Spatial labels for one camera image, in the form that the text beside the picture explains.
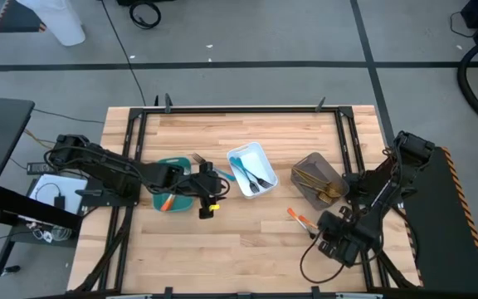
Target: concrete floor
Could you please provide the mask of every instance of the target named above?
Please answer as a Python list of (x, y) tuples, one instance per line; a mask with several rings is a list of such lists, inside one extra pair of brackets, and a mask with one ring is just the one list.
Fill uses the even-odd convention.
[[(0, 65), (123, 64), (125, 58), (98, 1), (72, 0), (84, 23), (86, 41), (62, 47), (50, 32), (0, 33)], [(133, 63), (218, 61), (365, 61), (347, 0), (177, 0), (164, 2), (163, 22), (142, 31), (128, 11), (105, 0)], [(375, 61), (459, 61), (471, 39), (449, 31), (449, 15), (466, 0), (358, 0)], [(468, 30), (462, 20), (458, 30)], [(0, 97), (34, 100), (38, 109), (103, 120), (109, 106), (141, 105), (127, 70), (0, 71)], [(376, 102), (366, 66), (156, 69), (135, 71), (144, 96), (168, 92), (175, 105), (370, 104)], [(478, 227), (478, 116), (456, 85), (449, 68), (378, 69), (390, 120), (385, 130), (407, 130), (447, 146), (456, 162)], [(478, 69), (469, 71), (478, 86)], [(83, 124), (34, 112), (27, 128), (41, 139), (83, 134), (98, 142), (101, 125)], [(21, 164), (41, 161), (43, 148), (23, 136), (12, 157)], [(25, 193), (32, 177), (9, 163), (0, 179)], [(8, 228), (0, 227), (0, 236)], [(74, 250), (18, 244), (9, 264), (17, 275), (0, 277), (0, 297), (37, 297), (66, 289)]]

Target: wooden tabletop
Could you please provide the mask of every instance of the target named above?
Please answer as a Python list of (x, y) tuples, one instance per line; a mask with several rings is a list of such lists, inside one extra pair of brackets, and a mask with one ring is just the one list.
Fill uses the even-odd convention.
[[(372, 105), (353, 108), (363, 159), (366, 168), (373, 169), (385, 159), (378, 118)], [(121, 153), (128, 113), (128, 107), (109, 108), (101, 141), (106, 149)], [(348, 138), (346, 121), (344, 129)], [(196, 152), (230, 172), (227, 152), (252, 141), (263, 147), (280, 184), (268, 194), (247, 200), (237, 183), (232, 183), (214, 218), (198, 219), (198, 201), (184, 213), (156, 211), (151, 194), (142, 189), (132, 221), (123, 293), (163, 293), (165, 287), (173, 287), (176, 293), (310, 292), (311, 283), (300, 275), (299, 261), (311, 240), (286, 210), (291, 207), (313, 222), (321, 211), (314, 210), (291, 183), (290, 168), (316, 151), (343, 173), (333, 114), (150, 115), (142, 161)], [(357, 169), (351, 146), (350, 157)], [(341, 202), (330, 211), (337, 213)], [(110, 208), (98, 208), (84, 220), (68, 289), (82, 283), (103, 253), (109, 219)], [(402, 219), (389, 213), (383, 229), (385, 252), (410, 282), (419, 284)], [(110, 286), (117, 257), (112, 261)], [(304, 269), (312, 279), (321, 280), (336, 272), (339, 264), (315, 249), (305, 259)], [(378, 285), (376, 262), (372, 269)], [(365, 289), (360, 266), (345, 268), (333, 281), (320, 285), (323, 292)]]

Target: black metal frame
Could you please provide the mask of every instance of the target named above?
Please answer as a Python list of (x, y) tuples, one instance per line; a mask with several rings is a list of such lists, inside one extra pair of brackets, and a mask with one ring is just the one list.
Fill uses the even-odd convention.
[[(143, 152), (144, 145), (144, 136), (145, 136), (145, 125), (147, 118), (152, 114), (202, 114), (202, 113), (333, 113), (335, 117), (335, 122), (337, 125), (337, 131), (339, 135), (340, 149), (343, 157), (344, 163), (344, 172), (350, 174), (352, 172), (351, 162), (349, 159), (349, 151), (346, 141), (346, 136), (344, 133), (343, 117), (348, 119), (349, 131), (351, 135), (352, 145), (354, 147), (355, 159), (358, 166), (358, 171), (364, 171), (364, 161), (362, 152), (360, 149), (359, 137), (357, 134), (357, 127), (355, 124), (354, 113), (351, 106), (209, 106), (209, 107), (173, 107), (172, 102), (167, 103), (166, 107), (153, 107), (153, 108), (131, 108), (129, 111), (129, 122), (127, 124), (127, 129), (124, 138), (123, 146), (123, 155), (128, 156), (130, 150), (130, 141), (132, 139), (132, 134), (134, 130), (134, 122), (137, 118), (140, 118), (139, 122), (139, 131), (138, 139), (136, 142), (136, 150), (134, 159), (141, 160), (141, 155)], [(128, 207), (125, 211), (125, 217), (129, 217), (129, 224), (132, 220), (132, 213), (134, 207)], [(108, 248), (112, 243), (112, 240), (115, 235), (115, 228), (117, 226), (119, 217), (119, 207), (113, 207), (112, 213), (110, 215), (110, 225), (108, 228), (107, 241), (105, 248)], [(115, 288), (117, 292), (121, 292), (123, 285), (124, 277), (124, 267), (126, 263), (126, 254), (128, 250), (129, 242), (129, 233), (123, 240), (119, 250), (119, 263), (117, 265), (117, 270), (115, 274)], [(367, 258), (365, 252), (361, 252), (361, 258), (364, 260)], [(106, 266), (105, 270), (101, 273), (99, 280), (99, 291), (104, 291), (106, 289), (107, 280), (108, 280), (108, 271), (109, 267)], [(388, 275), (384, 271), (383, 265), (379, 264), (379, 272), (381, 277), (381, 282), (383, 287), (389, 287), (388, 284)], [(367, 287), (367, 290), (370, 290), (373, 285), (373, 276), (370, 268), (370, 264), (363, 264), (363, 274), (364, 281)], [(163, 297), (168, 298), (172, 295), (172, 288), (166, 288), (164, 294), (153, 294), (153, 297)], [(333, 296), (333, 293), (320, 292), (318, 287), (312, 287), (311, 293), (257, 293), (256, 297), (288, 297), (288, 298), (321, 298)], [(199, 297), (199, 298), (213, 298), (218, 296), (218, 294), (182, 294), (185, 297)], [(251, 294), (244, 294), (245, 298), (251, 297)]]

